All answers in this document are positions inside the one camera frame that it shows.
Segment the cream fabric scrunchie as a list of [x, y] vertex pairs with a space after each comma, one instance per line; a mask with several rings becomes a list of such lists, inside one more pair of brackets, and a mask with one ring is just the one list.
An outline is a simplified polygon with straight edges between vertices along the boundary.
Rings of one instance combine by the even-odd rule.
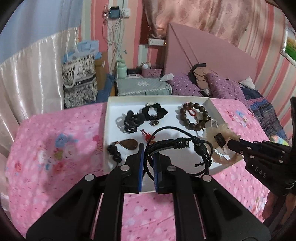
[[214, 152], [211, 157], [215, 163], [232, 166], [243, 159], [241, 154], [231, 151], [227, 146], [229, 140], [238, 141], [241, 138], [241, 135], [234, 133], [227, 123], [217, 125], [215, 120], [206, 122], [203, 138], [213, 146]]

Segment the black scrunchie with bell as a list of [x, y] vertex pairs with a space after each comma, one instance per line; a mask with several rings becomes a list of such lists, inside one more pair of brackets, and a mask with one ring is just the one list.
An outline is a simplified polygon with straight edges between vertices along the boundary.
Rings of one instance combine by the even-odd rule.
[[146, 105], [142, 109], [142, 114], [144, 114], [145, 120], [149, 121], [151, 126], [157, 126], [159, 120], [163, 119], [168, 114], [168, 111], [159, 103], [155, 103]]

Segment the red knot charm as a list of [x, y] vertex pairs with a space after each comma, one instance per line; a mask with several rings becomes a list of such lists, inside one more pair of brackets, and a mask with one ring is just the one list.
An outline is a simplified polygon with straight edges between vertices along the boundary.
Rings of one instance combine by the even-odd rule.
[[150, 143], [154, 143], [154, 139], [155, 137], [152, 137], [150, 133], [147, 133], [145, 130], [140, 130], [145, 141], [148, 143], [150, 141]]

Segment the brown teardrop stone pendant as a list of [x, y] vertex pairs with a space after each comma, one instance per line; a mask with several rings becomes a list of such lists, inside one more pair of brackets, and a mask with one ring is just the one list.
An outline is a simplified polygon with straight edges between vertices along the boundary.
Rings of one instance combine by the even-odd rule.
[[112, 159], [116, 164], [122, 161], [121, 153], [118, 151], [117, 145], [121, 145], [123, 148], [133, 151], [138, 147], [138, 142], [135, 139], [129, 138], [121, 141], [116, 141], [107, 147], [107, 152], [112, 156]]

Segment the black plastic hair claw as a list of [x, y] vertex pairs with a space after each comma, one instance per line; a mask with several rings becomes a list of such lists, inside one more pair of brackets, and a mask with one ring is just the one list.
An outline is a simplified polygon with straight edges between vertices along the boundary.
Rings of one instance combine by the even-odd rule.
[[136, 133], [138, 127], [145, 122], [145, 116], [143, 113], [134, 113], [129, 110], [126, 115], [123, 114], [115, 122], [123, 133]]

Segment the dark blue patterned blanket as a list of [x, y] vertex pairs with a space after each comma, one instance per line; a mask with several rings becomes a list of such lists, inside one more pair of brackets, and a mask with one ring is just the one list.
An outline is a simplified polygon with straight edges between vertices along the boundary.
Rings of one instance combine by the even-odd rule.
[[239, 86], [249, 107], [251, 108], [265, 134], [269, 138], [278, 136], [279, 138], [288, 142], [286, 133], [280, 124], [273, 105], [255, 88], [251, 78], [249, 77], [246, 80], [239, 82]]

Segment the pink floral bedspread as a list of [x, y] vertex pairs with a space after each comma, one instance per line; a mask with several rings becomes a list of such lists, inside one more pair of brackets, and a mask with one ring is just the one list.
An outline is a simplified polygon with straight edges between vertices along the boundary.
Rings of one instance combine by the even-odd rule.
[[[268, 139], [251, 111], [239, 100], [207, 99], [229, 128], [244, 140]], [[107, 173], [104, 124], [107, 103], [35, 115], [24, 121], [6, 163], [12, 224], [25, 237], [28, 229], [86, 174]], [[263, 222], [268, 189], [239, 161], [211, 171], [227, 191]], [[176, 240], [171, 195], [126, 194], [121, 240]]]

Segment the purple dotted pillow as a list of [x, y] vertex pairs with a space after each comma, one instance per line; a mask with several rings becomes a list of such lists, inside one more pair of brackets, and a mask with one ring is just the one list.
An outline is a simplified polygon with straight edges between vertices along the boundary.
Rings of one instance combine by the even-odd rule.
[[[241, 102], [246, 101], [238, 83], [232, 80], [222, 79], [219, 75], [212, 72], [206, 74], [206, 80], [212, 98], [235, 99]], [[175, 76], [173, 80], [168, 81], [168, 84], [171, 85], [172, 95], [202, 97], [202, 90], [183, 74]]]

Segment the green covered nightstand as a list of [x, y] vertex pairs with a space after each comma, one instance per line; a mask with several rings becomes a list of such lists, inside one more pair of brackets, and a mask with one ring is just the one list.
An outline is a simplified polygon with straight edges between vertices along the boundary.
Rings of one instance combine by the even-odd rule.
[[159, 78], [117, 78], [118, 96], [127, 95], [171, 95], [172, 87]]

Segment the pink patterned window curtain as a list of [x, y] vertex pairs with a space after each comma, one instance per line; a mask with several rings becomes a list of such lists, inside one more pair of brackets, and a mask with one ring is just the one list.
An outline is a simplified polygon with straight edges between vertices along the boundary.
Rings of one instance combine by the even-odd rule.
[[266, 1], [144, 1], [148, 37], [166, 39], [169, 23], [188, 26], [239, 46], [264, 28]]

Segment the black white patterned tote bag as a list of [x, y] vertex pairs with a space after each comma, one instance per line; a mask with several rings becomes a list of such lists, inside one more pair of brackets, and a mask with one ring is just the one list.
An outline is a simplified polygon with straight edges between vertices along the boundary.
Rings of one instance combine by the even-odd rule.
[[95, 102], [98, 88], [93, 54], [67, 61], [62, 64], [61, 70], [66, 108]]

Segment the white power strip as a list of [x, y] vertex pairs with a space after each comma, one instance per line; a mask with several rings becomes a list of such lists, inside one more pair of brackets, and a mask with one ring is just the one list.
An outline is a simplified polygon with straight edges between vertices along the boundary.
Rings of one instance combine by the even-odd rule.
[[165, 44], [166, 44], [166, 42], [163, 39], [154, 39], [154, 38], [148, 39], [149, 46], [163, 46]]

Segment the green thermos bottle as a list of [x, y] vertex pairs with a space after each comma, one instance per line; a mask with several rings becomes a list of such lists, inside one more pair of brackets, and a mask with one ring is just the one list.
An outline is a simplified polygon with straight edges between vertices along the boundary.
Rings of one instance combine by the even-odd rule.
[[116, 74], [117, 74], [117, 78], [127, 77], [127, 66], [126, 66], [126, 62], [123, 59], [120, 59], [117, 62]]

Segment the cream satin curtain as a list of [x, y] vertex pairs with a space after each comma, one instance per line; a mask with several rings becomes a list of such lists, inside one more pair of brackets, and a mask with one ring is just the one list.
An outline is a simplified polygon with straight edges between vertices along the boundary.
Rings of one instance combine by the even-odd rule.
[[4, 169], [20, 124], [62, 110], [61, 62], [78, 41], [73, 27], [40, 39], [1, 63], [1, 205], [9, 208]]

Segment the wall socket with chargers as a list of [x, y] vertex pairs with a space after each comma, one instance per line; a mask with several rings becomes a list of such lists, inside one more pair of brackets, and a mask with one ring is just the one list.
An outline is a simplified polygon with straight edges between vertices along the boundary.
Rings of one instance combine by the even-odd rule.
[[103, 16], [104, 24], [107, 27], [108, 49], [111, 49], [116, 58], [119, 58], [122, 53], [126, 54], [126, 51], [122, 49], [122, 44], [125, 35], [125, 19], [130, 17], [130, 9], [107, 5]]

